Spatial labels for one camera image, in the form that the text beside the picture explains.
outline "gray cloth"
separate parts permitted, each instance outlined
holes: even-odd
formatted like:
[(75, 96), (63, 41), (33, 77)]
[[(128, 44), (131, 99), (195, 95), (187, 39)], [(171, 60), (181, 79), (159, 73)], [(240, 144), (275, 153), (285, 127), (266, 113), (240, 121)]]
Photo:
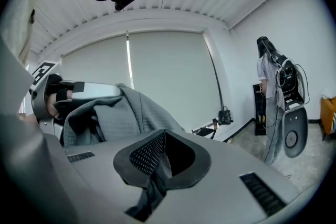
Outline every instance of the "gray cloth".
[(263, 161), (271, 165), (282, 149), (282, 117), (284, 111), (276, 106), (275, 99), (266, 99), (266, 146)]
[(278, 103), (278, 108), (281, 108), (283, 111), (285, 111), (286, 107), (285, 107), (285, 98), (283, 95), (283, 91), (282, 88), (280, 88), (279, 86), (277, 86), (276, 88), (276, 101)]
[(64, 146), (115, 141), (157, 129), (183, 131), (162, 107), (123, 84), (122, 96), (96, 99), (72, 111), (64, 124)]
[(279, 67), (272, 63), (266, 54), (262, 56), (257, 62), (259, 80), (267, 80), (266, 99), (275, 98), (276, 74), (278, 70)]

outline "roller shade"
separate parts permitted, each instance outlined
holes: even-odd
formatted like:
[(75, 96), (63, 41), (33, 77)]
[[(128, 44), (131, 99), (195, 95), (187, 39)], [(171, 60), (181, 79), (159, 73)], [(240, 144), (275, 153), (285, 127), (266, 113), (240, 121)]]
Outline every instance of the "roller shade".
[(62, 59), (64, 80), (129, 86), (126, 35), (106, 39), (79, 49)]
[(218, 86), (202, 34), (130, 34), (134, 88), (164, 107), (190, 132), (220, 110)]

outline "black mesh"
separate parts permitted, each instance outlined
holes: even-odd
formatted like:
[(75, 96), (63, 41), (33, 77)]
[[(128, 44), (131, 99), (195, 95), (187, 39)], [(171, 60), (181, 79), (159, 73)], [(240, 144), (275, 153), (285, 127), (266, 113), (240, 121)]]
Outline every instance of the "black mesh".
[(131, 153), (131, 164), (147, 175), (151, 175), (164, 153), (164, 133)]
[(240, 178), (268, 216), (285, 207), (280, 198), (255, 173), (242, 175)]

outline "white shirt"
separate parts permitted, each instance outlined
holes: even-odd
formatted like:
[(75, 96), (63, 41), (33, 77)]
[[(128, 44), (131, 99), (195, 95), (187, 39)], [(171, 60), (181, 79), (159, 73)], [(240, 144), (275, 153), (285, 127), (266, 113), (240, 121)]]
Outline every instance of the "white shirt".
[(30, 50), (31, 13), (37, 0), (9, 0), (0, 18), (0, 35), (10, 51), (25, 61)]
[(269, 61), (266, 55), (262, 56), (257, 62), (259, 80), (267, 80), (266, 99), (275, 98), (276, 75), (278, 70), (279, 67)]

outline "gray pants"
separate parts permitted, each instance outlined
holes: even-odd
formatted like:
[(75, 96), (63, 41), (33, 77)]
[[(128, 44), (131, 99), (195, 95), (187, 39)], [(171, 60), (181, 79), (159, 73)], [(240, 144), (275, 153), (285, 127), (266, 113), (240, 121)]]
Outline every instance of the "gray pants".
[(275, 99), (266, 99), (266, 147), (263, 161), (271, 165), (279, 155), (282, 145), (282, 117), (283, 110), (277, 108)]

